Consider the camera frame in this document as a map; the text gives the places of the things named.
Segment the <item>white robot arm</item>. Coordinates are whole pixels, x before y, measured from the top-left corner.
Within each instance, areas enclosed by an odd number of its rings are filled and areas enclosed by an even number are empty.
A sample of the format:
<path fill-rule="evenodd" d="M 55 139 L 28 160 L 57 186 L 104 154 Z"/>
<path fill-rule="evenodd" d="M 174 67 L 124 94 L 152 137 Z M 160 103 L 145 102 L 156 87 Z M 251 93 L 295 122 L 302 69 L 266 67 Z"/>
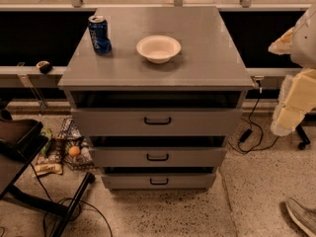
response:
<path fill-rule="evenodd" d="M 295 76 L 285 76 L 273 114 L 272 133 L 287 136 L 316 107 L 316 4 L 275 40 L 268 51 L 289 54 L 291 61 L 302 67 Z"/>

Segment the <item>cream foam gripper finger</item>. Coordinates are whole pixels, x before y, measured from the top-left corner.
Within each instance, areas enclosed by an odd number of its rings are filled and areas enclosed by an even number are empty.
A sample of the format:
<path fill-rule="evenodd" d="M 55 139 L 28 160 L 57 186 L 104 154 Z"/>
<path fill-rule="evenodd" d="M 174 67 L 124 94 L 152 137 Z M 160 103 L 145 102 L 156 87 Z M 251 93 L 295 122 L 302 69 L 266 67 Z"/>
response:
<path fill-rule="evenodd" d="M 287 136 L 305 115 L 316 107 L 316 70 L 304 68 L 295 76 L 286 75 L 279 91 L 271 132 Z"/>

